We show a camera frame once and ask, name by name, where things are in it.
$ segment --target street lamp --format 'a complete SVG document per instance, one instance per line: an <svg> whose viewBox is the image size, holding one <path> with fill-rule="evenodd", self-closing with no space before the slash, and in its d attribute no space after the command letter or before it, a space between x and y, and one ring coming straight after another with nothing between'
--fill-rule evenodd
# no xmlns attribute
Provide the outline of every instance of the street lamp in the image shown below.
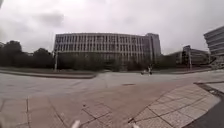
<svg viewBox="0 0 224 128"><path fill-rule="evenodd" d="M55 49L55 62L54 62L54 71L57 72L58 68L58 50L57 48Z"/></svg>

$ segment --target curb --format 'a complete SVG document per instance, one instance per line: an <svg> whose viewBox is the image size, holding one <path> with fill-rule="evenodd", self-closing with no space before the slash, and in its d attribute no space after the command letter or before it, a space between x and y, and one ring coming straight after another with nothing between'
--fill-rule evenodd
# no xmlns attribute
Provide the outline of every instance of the curb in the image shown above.
<svg viewBox="0 0 224 128"><path fill-rule="evenodd" d="M7 72L7 71L0 71L3 74L10 74L10 75L18 75L18 76L30 76L30 77L44 77L44 78L62 78L62 79L92 79L97 76L94 75L66 75L66 74L34 74L34 73L21 73L21 72Z"/></svg>

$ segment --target person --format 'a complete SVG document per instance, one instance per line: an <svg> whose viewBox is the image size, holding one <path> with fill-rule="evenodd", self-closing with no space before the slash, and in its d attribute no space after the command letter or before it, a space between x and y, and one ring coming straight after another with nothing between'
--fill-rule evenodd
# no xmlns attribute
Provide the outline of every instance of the person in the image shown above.
<svg viewBox="0 0 224 128"><path fill-rule="evenodd" d="M152 75L152 68L148 67L149 75Z"/></svg>

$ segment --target paved plaza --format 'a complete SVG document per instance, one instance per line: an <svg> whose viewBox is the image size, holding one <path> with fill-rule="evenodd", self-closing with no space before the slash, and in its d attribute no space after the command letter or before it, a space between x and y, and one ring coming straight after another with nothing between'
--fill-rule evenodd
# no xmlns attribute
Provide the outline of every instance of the paved plaza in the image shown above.
<svg viewBox="0 0 224 128"><path fill-rule="evenodd" d="M220 99L194 82L223 72L186 75L103 73L93 79L0 74L0 116L9 128L181 128Z"/></svg>

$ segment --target building facade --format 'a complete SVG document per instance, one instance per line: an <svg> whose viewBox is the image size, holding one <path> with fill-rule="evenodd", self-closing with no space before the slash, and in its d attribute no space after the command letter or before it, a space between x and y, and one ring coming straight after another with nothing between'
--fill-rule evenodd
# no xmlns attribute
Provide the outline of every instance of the building facade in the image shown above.
<svg viewBox="0 0 224 128"><path fill-rule="evenodd" d="M210 66L213 69L224 68L224 26L204 34L211 53Z"/></svg>
<svg viewBox="0 0 224 128"><path fill-rule="evenodd" d="M224 26L204 34L211 56L224 55Z"/></svg>
<svg viewBox="0 0 224 128"><path fill-rule="evenodd" d="M161 55L159 35L145 36L112 33L57 34L54 51L79 55L97 54L104 60L153 63Z"/></svg>

